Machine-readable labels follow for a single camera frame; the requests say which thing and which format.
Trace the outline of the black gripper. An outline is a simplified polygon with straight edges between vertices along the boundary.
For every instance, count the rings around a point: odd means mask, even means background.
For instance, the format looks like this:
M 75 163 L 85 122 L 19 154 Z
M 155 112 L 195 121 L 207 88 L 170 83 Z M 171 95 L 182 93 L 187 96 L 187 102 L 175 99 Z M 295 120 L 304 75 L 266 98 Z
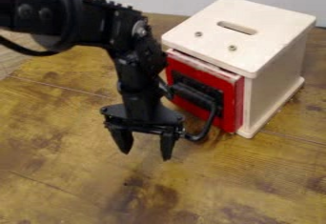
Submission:
M 133 145 L 133 132 L 159 134 L 162 158 L 167 161 L 183 131 L 183 116 L 162 104 L 166 91 L 160 88 L 160 70 L 147 71 L 139 63 L 124 60 L 115 62 L 115 68 L 121 103 L 100 109 L 104 127 L 124 154 Z

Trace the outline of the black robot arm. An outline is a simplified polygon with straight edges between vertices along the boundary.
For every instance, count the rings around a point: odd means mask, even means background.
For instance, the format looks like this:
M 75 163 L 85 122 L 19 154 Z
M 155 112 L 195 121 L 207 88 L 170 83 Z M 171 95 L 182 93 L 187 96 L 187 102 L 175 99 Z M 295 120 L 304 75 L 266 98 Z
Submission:
M 168 93 L 159 73 L 167 56 L 151 34 L 148 18 L 131 7 L 107 0 L 0 0 L 0 28 L 29 33 L 44 47 L 32 51 L 0 36 L 0 45 L 31 56 L 49 56 L 72 47 L 104 49 L 115 63 L 119 105 L 100 109 L 123 153 L 135 132 L 160 136 L 162 158 L 172 157 L 183 130 L 183 116 L 167 109 Z

